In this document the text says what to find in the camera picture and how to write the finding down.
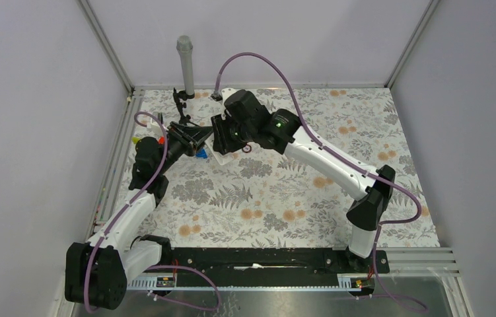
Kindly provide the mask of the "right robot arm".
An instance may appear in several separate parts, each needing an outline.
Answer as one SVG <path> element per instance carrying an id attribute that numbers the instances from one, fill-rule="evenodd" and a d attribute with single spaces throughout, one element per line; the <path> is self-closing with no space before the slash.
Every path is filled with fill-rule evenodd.
<path id="1" fill-rule="evenodd" d="M 367 165 L 344 153 L 303 122 L 298 112 L 270 112 L 247 90 L 226 88 L 213 95 L 223 113 L 211 117 L 213 136 L 209 146 L 219 164 L 251 143 L 302 162 L 332 179 L 353 198 L 347 220 L 351 238 L 346 262 L 356 272 L 372 264 L 372 250 L 380 218 L 394 189 L 395 171 Z"/>

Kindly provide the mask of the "blue plastic clip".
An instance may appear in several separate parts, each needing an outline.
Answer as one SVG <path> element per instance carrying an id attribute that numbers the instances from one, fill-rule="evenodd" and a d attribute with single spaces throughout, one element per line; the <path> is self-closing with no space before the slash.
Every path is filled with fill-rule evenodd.
<path id="1" fill-rule="evenodd" d="M 197 158 L 201 158 L 201 159 L 207 159 L 208 158 L 208 155 L 207 153 L 205 152 L 204 149 L 201 149 L 199 150 L 196 155 L 195 155 Z"/>

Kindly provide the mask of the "white AC remote control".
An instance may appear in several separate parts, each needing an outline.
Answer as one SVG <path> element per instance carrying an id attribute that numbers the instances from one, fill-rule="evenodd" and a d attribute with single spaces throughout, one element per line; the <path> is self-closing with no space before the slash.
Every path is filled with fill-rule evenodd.
<path id="1" fill-rule="evenodd" d="M 221 153 L 219 153 L 219 152 L 217 152 L 216 150 L 213 149 L 213 145 L 214 145 L 214 137 L 213 136 L 210 136 L 205 141 L 205 145 L 206 145 L 207 149 L 209 150 L 209 152 L 211 153 L 211 155 L 213 157 L 215 157 L 215 160 L 221 166 L 224 166 L 224 165 L 226 165 L 228 163 L 231 163 L 234 160 L 233 153 L 228 153 L 228 154 L 222 155 Z"/>

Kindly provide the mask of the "floral table mat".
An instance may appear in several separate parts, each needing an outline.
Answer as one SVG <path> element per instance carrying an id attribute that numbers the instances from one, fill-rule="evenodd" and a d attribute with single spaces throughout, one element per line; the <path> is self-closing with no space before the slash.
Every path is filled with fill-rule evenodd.
<path id="1" fill-rule="evenodd" d="M 364 163 L 396 171 L 408 194 L 393 193 L 384 219 L 404 219 L 382 229 L 381 247 L 437 247 L 439 239 L 424 200 L 403 129 L 387 88 L 298 88 L 295 96 L 315 132 Z M 215 157 L 182 157 L 166 173 L 160 205 L 136 236 L 170 239 L 175 247 L 344 247 L 352 198 L 331 178 L 274 151 L 252 146 L 220 165 Z"/>

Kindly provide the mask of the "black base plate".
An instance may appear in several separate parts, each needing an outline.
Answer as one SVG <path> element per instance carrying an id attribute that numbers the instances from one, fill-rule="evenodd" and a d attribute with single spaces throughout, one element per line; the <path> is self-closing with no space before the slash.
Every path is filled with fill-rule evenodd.
<path id="1" fill-rule="evenodd" d="M 337 287 L 340 275 L 390 273 L 385 251 L 362 259 L 335 248 L 173 248 L 157 267 L 178 287 Z"/>

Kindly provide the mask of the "poker chip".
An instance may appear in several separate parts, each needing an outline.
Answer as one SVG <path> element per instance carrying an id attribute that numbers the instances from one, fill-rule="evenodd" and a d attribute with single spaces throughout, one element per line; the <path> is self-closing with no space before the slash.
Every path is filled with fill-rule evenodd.
<path id="1" fill-rule="evenodd" d="M 246 145 L 243 149 L 243 153 L 250 153 L 252 151 L 252 147 L 250 145 Z"/>

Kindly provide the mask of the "grey microphone on stand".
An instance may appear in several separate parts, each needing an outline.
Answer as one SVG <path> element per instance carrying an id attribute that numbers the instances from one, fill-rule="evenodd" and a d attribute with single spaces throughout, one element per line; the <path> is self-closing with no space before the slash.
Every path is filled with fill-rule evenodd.
<path id="1" fill-rule="evenodd" d="M 189 36 L 179 36 L 176 41 L 176 50 L 180 56 L 184 89 L 178 92 L 182 100 L 195 98 L 194 68 L 193 68 L 193 44 Z"/>

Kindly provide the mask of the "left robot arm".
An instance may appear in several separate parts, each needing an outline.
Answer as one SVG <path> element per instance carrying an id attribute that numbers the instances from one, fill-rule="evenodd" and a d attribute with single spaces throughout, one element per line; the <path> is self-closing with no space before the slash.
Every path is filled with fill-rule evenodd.
<path id="1" fill-rule="evenodd" d="M 211 136 L 211 127 L 172 122 L 162 137 L 143 137 L 135 144 L 135 162 L 127 201 L 86 242 L 66 252 L 64 296 L 91 310 L 113 310 L 122 302 L 129 282 L 149 267 L 165 271 L 172 265 L 169 241 L 133 241 L 138 226 L 159 205 L 169 181 L 164 173 L 182 156 L 193 157 Z"/>

